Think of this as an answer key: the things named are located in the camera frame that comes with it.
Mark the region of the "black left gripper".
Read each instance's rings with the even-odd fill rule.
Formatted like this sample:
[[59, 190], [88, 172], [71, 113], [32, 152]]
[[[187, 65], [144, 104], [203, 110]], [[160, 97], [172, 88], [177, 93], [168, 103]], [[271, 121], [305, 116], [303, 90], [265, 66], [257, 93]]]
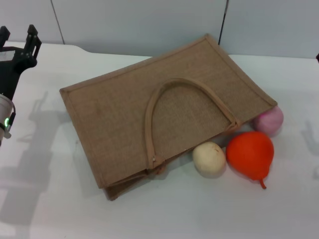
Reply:
[[30, 24], [24, 49], [3, 47], [9, 39], [10, 32], [6, 26], [0, 27], [0, 94], [12, 100], [20, 74], [37, 65], [37, 56], [42, 45], [38, 31]]

